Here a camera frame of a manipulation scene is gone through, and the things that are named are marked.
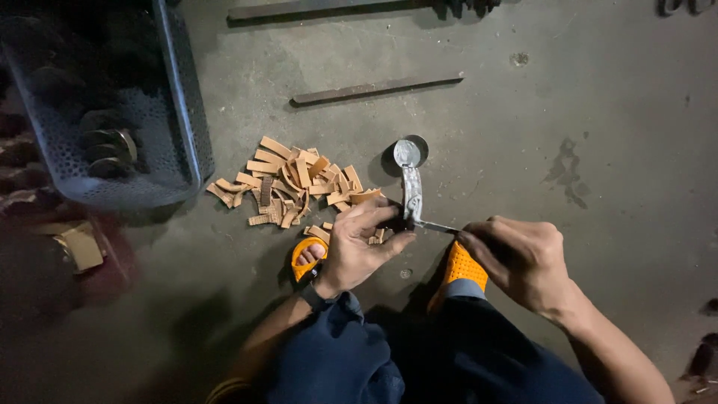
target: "dark blue pants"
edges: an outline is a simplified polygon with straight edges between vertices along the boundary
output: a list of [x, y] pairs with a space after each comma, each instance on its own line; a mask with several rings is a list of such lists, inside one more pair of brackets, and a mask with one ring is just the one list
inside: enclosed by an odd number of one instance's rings
[[387, 342], [344, 293], [278, 357], [269, 403], [593, 404], [582, 375], [526, 338], [481, 293], [447, 294], [439, 315]]

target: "metal cutting tool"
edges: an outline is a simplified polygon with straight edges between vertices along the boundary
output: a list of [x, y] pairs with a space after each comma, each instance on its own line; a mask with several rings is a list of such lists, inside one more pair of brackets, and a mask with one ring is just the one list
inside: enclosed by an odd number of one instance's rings
[[424, 138], [410, 135], [397, 141], [394, 145], [394, 161], [401, 167], [402, 186], [404, 188], [404, 220], [409, 229], [415, 226], [442, 233], [456, 234], [459, 230], [453, 227], [421, 220], [421, 209], [424, 197], [421, 194], [421, 176], [419, 166], [424, 163], [429, 148]]

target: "orange sandal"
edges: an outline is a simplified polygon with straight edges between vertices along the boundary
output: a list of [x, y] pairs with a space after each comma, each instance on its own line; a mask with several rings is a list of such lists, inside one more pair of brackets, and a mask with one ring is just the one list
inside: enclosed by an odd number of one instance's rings
[[446, 287], [446, 285], [462, 278], [473, 280], [481, 287], [481, 290], [486, 291], [486, 282], [489, 280], [489, 275], [478, 262], [471, 258], [469, 252], [466, 251], [459, 242], [454, 242], [449, 252], [449, 260], [447, 261], [444, 280], [442, 281], [442, 285], [439, 286], [439, 290], [434, 294], [431, 301], [429, 301], [427, 311], [430, 313], [433, 312], [437, 304], [444, 300], [444, 287]]
[[306, 239], [303, 239], [300, 241], [297, 246], [294, 248], [294, 251], [292, 252], [292, 272], [294, 272], [294, 279], [299, 282], [300, 279], [306, 274], [307, 272], [311, 271], [314, 266], [317, 265], [317, 261], [310, 262], [306, 265], [297, 265], [297, 258], [299, 258], [300, 254], [302, 253], [302, 250], [309, 247], [312, 244], [320, 244], [324, 247], [324, 256], [322, 259], [327, 258], [327, 252], [329, 251], [329, 246], [327, 243], [324, 242], [324, 240], [320, 239], [319, 237], [307, 237]]

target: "concrete floor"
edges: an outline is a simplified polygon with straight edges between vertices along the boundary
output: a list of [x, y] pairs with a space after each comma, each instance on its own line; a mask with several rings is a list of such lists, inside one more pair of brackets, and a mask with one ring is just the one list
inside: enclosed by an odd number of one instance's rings
[[[354, 164], [400, 198], [378, 156], [420, 134], [426, 217], [462, 226], [493, 214], [555, 223], [571, 276], [673, 382], [714, 318], [718, 290], [716, 10], [655, 16], [645, 1], [523, 0], [479, 20], [431, 9], [229, 29], [235, 0], [185, 0], [217, 177], [232, 178], [263, 135]], [[509, 63], [527, 52], [528, 65]], [[465, 72], [456, 86], [295, 110], [291, 95]], [[333, 209], [313, 208], [310, 221]], [[270, 302], [298, 230], [252, 228], [252, 209], [190, 201], [127, 229], [143, 278], [116, 302], [84, 308], [16, 341], [8, 402], [200, 402]], [[401, 308], [449, 238], [422, 233], [357, 294]], [[402, 280], [399, 273], [414, 273]], [[566, 339], [501, 295], [529, 336], [574, 363]]]

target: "black wristwatch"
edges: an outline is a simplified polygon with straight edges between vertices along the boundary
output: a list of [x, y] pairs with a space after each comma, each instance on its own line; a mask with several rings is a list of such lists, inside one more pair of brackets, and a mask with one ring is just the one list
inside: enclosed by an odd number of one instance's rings
[[[319, 271], [321, 265], [321, 262], [315, 265], [312, 271], [314, 272], [316, 270], [316, 274]], [[332, 304], [336, 303], [338, 299], [325, 299], [322, 296], [319, 296], [317, 290], [314, 289], [312, 281], [309, 281], [307, 285], [302, 288], [302, 291], [299, 292], [299, 296], [301, 296], [302, 299], [304, 299], [309, 304], [309, 307], [312, 308], [313, 313], [320, 313], [324, 310], [327, 310]]]

